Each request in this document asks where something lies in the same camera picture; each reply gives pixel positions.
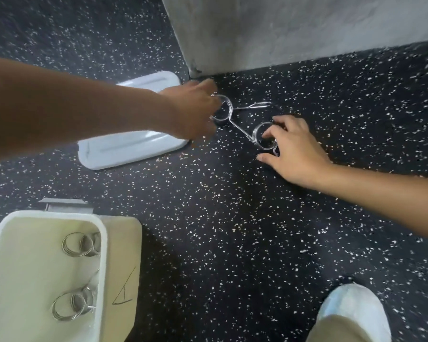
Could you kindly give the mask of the person's left hand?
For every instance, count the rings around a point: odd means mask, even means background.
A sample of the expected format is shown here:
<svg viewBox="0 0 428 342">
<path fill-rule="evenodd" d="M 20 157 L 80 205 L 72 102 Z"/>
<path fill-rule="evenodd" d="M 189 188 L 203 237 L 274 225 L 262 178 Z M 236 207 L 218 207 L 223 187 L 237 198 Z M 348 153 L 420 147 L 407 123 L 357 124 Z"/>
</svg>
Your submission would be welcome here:
<svg viewBox="0 0 428 342">
<path fill-rule="evenodd" d="M 156 126 L 158 131 L 190 140 L 190 81 L 166 88 L 158 95 L 163 103 Z"/>
</svg>

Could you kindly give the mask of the person's right hand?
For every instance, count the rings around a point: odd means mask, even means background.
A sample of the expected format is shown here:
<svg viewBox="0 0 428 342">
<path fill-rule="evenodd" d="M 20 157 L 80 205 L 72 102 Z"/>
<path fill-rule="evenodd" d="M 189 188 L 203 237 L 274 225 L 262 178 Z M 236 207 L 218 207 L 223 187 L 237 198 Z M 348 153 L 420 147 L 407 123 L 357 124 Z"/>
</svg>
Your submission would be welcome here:
<svg viewBox="0 0 428 342">
<path fill-rule="evenodd" d="M 274 169 L 286 181 L 307 189 L 318 189 L 324 171 L 332 165 L 327 153 L 312 135 L 305 121 L 305 131 L 287 131 L 274 122 L 263 132 L 263 138 L 274 138 L 282 158 L 280 169 Z"/>
</svg>

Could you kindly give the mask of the person's left forearm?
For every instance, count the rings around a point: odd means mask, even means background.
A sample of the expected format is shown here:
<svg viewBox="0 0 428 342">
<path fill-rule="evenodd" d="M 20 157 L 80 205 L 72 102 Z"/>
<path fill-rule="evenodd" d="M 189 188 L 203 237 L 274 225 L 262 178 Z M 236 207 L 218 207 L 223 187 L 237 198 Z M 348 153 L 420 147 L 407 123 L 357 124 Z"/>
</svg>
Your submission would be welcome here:
<svg viewBox="0 0 428 342">
<path fill-rule="evenodd" d="M 129 131 L 189 138 L 160 93 L 0 58 L 0 161 Z"/>
</svg>

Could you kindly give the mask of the person's right forearm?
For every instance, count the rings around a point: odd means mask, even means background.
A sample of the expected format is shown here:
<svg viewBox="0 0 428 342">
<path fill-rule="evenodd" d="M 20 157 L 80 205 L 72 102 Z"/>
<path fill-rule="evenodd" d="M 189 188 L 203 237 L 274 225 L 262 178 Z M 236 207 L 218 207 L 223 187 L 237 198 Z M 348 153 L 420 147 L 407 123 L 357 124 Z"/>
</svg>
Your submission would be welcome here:
<svg viewBox="0 0 428 342">
<path fill-rule="evenodd" d="M 428 178 L 329 165 L 316 178 L 314 189 L 428 238 Z"/>
</svg>

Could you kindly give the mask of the white plastic bin lid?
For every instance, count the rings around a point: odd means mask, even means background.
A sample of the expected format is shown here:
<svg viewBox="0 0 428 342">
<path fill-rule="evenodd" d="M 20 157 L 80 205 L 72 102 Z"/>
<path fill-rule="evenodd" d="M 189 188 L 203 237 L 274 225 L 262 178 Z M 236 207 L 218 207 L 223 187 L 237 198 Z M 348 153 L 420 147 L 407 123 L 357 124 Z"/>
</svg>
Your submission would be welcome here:
<svg viewBox="0 0 428 342">
<path fill-rule="evenodd" d="M 117 85 L 160 92 L 181 85 L 181 81 L 173 72 L 160 71 Z M 84 167 L 98 171 L 164 155 L 183 148 L 188 142 L 154 131 L 115 133 L 79 141 L 78 159 Z"/>
</svg>

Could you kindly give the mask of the white shoe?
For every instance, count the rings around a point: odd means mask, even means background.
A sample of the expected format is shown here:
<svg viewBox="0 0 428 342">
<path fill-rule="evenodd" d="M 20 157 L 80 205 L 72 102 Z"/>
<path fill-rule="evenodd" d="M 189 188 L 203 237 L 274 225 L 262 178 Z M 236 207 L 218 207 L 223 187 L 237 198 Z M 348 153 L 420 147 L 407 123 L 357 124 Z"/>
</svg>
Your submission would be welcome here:
<svg viewBox="0 0 428 342">
<path fill-rule="evenodd" d="M 382 302 L 362 285 L 345 284 L 331 291 L 318 311 L 316 322 L 331 315 L 354 321 L 370 342 L 392 342 L 391 328 Z"/>
</svg>

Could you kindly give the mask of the white lid with pencil triangle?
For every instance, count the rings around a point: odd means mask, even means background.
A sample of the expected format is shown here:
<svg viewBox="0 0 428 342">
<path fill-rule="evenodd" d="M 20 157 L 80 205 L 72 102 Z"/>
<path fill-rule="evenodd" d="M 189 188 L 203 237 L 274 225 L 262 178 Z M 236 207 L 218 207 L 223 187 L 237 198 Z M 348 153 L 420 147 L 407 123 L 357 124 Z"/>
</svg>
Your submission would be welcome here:
<svg viewBox="0 0 428 342">
<path fill-rule="evenodd" d="M 136 318 L 142 225 L 132 217 L 98 218 L 103 224 L 96 301 L 99 342 L 125 342 Z"/>
</svg>

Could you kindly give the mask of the white plastic bin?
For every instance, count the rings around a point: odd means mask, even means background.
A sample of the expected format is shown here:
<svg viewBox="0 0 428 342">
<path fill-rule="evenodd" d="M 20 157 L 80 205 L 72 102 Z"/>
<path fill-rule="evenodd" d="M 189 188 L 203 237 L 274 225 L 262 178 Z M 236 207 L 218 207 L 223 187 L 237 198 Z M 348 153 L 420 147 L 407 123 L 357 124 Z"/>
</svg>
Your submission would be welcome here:
<svg viewBox="0 0 428 342">
<path fill-rule="evenodd" d="M 0 342 L 99 342 L 96 308 L 71 322 L 56 321 L 51 304 L 86 284 L 100 256 L 71 258 L 62 251 L 72 232 L 100 232 L 93 214 L 17 211 L 0 223 Z"/>
</svg>

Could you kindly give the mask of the grey metal bracket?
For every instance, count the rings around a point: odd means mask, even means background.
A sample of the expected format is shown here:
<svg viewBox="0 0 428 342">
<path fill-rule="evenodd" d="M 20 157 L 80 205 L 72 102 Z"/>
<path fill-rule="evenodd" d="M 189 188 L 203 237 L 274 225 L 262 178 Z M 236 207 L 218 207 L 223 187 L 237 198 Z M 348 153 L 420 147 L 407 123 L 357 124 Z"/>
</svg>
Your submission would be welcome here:
<svg viewBox="0 0 428 342">
<path fill-rule="evenodd" d="M 45 197 L 38 201 L 44 204 L 46 212 L 93 214 L 93 206 L 82 199 L 62 199 Z"/>
</svg>

